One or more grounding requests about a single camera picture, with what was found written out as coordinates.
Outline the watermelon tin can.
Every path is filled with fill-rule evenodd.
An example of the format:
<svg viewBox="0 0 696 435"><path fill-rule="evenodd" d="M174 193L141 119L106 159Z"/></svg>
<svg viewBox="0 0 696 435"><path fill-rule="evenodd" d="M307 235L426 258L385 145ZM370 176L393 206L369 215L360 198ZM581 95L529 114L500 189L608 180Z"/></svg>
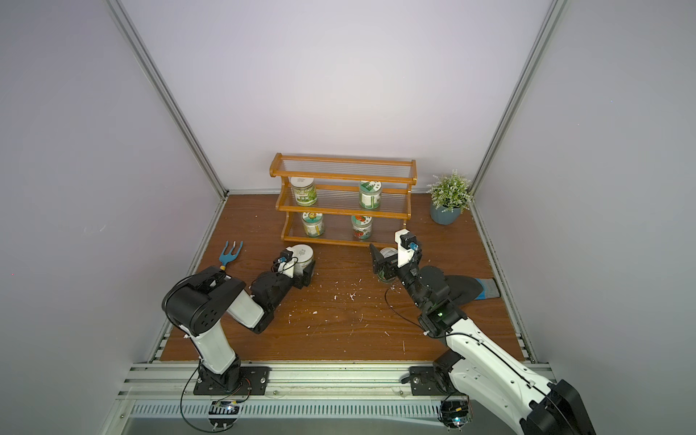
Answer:
<svg viewBox="0 0 696 435"><path fill-rule="evenodd" d="M395 281L396 278L391 258L398 257L398 251L396 248L383 248L380 250L380 255L384 259L384 262L382 262L377 277L381 282L389 284Z"/></svg>

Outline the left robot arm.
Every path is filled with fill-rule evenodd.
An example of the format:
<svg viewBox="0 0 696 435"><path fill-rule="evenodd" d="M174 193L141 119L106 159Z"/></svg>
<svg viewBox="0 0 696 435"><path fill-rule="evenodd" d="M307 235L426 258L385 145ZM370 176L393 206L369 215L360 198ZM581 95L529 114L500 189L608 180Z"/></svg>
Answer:
<svg viewBox="0 0 696 435"><path fill-rule="evenodd" d="M291 260L247 284L223 268L206 268L177 282L162 300L168 320L192 340L200 360L199 377L226 391L240 384L240 359L224 334L230 315L255 334L268 328L292 288L311 284L315 261Z"/></svg>

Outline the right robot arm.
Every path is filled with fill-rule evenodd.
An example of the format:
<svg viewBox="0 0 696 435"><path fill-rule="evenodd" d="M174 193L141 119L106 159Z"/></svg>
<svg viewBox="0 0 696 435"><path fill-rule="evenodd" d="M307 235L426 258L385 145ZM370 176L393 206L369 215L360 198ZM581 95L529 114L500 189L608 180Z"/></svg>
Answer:
<svg viewBox="0 0 696 435"><path fill-rule="evenodd" d="M469 396L518 434L595 433L575 387L527 368L463 312L484 292L483 281L421 266L422 250L411 234L398 240L391 255L375 246L370 253L375 275L398 279L420 310L422 333L447 345L435 364L444 393Z"/></svg>

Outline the red label tomato seed jar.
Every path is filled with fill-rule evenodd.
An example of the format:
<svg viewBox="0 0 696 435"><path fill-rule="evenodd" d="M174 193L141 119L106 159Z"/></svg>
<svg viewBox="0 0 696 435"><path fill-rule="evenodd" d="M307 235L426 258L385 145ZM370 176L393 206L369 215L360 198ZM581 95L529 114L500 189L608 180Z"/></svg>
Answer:
<svg viewBox="0 0 696 435"><path fill-rule="evenodd" d="M373 217L365 215L351 216L353 236L359 240L369 239L373 233Z"/></svg>

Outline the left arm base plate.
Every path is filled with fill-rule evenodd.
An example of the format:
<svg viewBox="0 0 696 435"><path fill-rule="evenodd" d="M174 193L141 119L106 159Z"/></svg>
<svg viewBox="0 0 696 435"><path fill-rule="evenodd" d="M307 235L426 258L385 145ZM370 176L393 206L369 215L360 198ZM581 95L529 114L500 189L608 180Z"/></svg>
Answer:
<svg viewBox="0 0 696 435"><path fill-rule="evenodd" d="M224 373L216 374L199 366L194 395L264 395L271 368L268 366L232 365Z"/></svg>

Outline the sunflower seed jar yellow label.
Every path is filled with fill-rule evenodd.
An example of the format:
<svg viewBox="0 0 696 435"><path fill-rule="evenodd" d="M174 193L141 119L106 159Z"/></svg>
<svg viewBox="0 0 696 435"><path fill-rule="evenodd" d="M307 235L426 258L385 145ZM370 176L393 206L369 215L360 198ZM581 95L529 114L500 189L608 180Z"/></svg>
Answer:
<svg viewBox="0 0 696 435"><path fill-rule="evenodd" d="M304 233L308 237L321 237L324 235L324 215L318 212L304 212L302 214Z"/></svg>

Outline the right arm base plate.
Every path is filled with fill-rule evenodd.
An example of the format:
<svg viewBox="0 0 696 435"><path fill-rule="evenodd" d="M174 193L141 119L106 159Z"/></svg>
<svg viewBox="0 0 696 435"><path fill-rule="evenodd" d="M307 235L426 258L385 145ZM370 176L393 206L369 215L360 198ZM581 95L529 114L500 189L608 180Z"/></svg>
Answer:
<svg viewBox="0 0 696 435"><path fill-rule="evenodd" d="M451 393L451 385L442 370L430 366L411 366L400 380L409 386L413 396L445 396Z"/></svg>

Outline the tall white tin can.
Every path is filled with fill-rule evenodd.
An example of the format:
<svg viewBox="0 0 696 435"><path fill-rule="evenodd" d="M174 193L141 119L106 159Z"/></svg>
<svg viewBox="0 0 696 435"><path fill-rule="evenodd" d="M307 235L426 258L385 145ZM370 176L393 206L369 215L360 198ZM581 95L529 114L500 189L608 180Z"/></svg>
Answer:
<svg viewBox="0 0 696 435"><path fill-rule="evenodd" d="M292 253L290 263L293 266L293 276L300 277L304 274L305 269L315 260L314 250L306 244L289 246L287 250Z"/></svg>

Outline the green label jar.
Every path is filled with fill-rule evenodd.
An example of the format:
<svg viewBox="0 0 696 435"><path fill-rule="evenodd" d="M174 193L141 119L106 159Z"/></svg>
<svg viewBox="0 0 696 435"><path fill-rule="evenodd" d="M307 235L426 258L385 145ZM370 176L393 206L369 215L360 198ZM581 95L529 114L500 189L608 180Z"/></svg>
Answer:
<svg viewBox="0 0 696 435"><path fill-rule="evenodd" d="M291 177L289 182L298 206L311 207L315 205L317 193L314 178Z"/></svg>
<svg viewBox="0 0 696 435"><path fill-rule="evenodd" d="M366 210L380 208L382 201L382 183L380 181L360 181L359 203Z"/></svg>

